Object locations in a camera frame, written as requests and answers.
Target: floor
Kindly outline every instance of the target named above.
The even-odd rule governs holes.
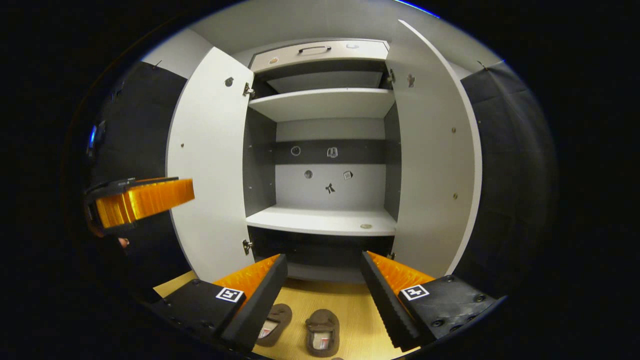
[[[190,271],[156,286],[154,290],[165,297],[195,278],[195,273]],[[419,349],[402,352],[393,347],[369,289],[364,284],[287,279],[275,301],[275,304],[280,303],[291,307],[291,323],[273,347],[256,345],[253,348],[256,354],[275,360],[317,359],[308,354],[305,345],[305,320],[317,309],[331,310],[340,321],[340,347],[333,357],[344,360],[389,360]]]

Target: white cabinet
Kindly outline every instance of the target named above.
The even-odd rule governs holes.
[[[325,88],[251,101],[245,91],[245,85],[252,85],[252,71],[270,74],[269,69],[276,69],[280,76],[290,76],[286,70],[301,63],[332,61],[335,66],[354,59],[368,61],[371,68],[365,72],[380,64],[384,67],[384,60],[394,78],[393,90]],[[253,262],[242,246],[248,239],[247,225],[308,234],[394,234],[396,260],[434,277],[444,275],[459,259],[475,221],[481,155],[467,95],[442,55],[400,21],[388,50],[379,41],[337,40],[258,54],[250,66],[251,70],[212,49],[187,82],[173,117],[167,174],[193,178],[196,199],[174,208],[172,218],[198,276],[214,281]],[[317,69],[326,70],[323,65]],[[382,207],[295,211],[277,204],[245,217],[242,151],[248,106],[276,122],[341,117],[379,120],[394,102],[402,147],[397,223]]]

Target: black background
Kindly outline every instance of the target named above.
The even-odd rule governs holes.
[[[637,112],[630,112],[637,101],[637,90],[630,89],[637,81],[632,3],[415,3],[475,36],[521,75],[547,114],[560,171],[554,235],[530,276],[493,318],[430,356],[630,357],[636,314],[625,300],[634,301],[637,287],[627,279],[635,270],[638,239],[629,171],[638,153],[631,137],[637,122]],[[15,283],[3,291],[10,357],[222,356],[149,316],[110,280],[113,274],[102,273],[95,251],[65,228],[68,204],[61,199],[67,195],[60,185],[63,175],[78,171],[61,171],[65,135],[92,83],[117,78],[212,6],[148,0],[29,3],[27,9],[5,4],[4,94],[10,98],[4,155],[16,162],[5,173],[8,214],[15,215],[8,219],[15,234],[5,236],[11,246],[4,253],[12,260],[5,276]]]

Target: brown slipper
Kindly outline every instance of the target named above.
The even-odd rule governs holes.
[[[340,346],[340,322],[327,309],[314,311],[307,319],[307,350],[317,357],[334,356]]]
[[[284,328],[291,322],[291,308],[286,304],[275,304],[264,321],[262,330],[258,335],[256,345],[272,347],[282,334]]]

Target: cabinet door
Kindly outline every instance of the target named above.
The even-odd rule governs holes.
[[[447,60],[399,20],[393,71],[402,147],[396,260],[433,277],[453,271],[480,198],[480,137],[471,103]]]
[[[171,210],[173,226],[199,278],[215,281],[253,263],[242,241],[243,136],[253,73],[212,48],[185,85],[167,143],[167,176],[193,178],[195,200]]]

